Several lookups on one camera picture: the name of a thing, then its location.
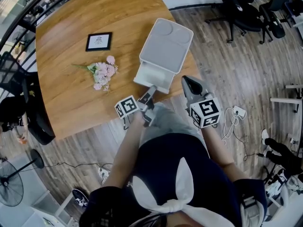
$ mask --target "wooden table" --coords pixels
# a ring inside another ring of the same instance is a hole
[[[71,0],[36,29],[36,57],[45,108],[57,139],[117,118],[115,104],[146,87],[133,82],[139,54],[157,18],[174,21],[162,0]],[[88,34],[113,32],[110,51],[86,52]],[[92,74],[76,65],[116,58],[119,74],[110,91],[96,91]],[[181,77],[199,77],[188,52],[170,94],[157,93],[155,101],[182,93]]]

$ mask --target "navy dress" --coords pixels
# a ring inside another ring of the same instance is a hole
[[[132,176],[148,186],[158,205],[177,199],[176,174],[185,158],[193,176],[194,197],[188,205],[217,213],[241,227],[240,204],[254,196],[266,213],[267,202],[262,180],[241,179],[231,182],[212,161],[201,141],[191,135],[170,133],[154,138],[139,149]],[[151,212],[141,207],[130,182],[123,189],[104,187],[90,194],[80,226],[130,226]]]

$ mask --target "white bow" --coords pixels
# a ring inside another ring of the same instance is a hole
[[[229,220],[215,212],[188,205],[194,197],[194,180],[184,157],[180,159],[177,170],[177,199],[168,200],[159,206],[148,187],[137,176],[133,177],[133,191],[138,203],[143,208],[152,212],[173,213],[181,210],[204,227],[234,227]]]

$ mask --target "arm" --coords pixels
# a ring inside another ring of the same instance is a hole
[[[208,153],[232,181],[248,178],[236,165],[231,153],[228,151],[219,134],[213,127],[201,129]]]
[[[27,114],[26,114],[26,112],[22,115],[22,121],[23,121],[24,129],[27,131],[28,130],[28,121],[27,121]]]
[[[137,111],[114,159],[111,172],[102,185],[122,188],[133,171],[137,160],[139,143],[145,120],[142,113]]]

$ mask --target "picture frame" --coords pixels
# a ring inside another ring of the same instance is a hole
[[[89,34],[85,51],[109,51],[112,32]]]

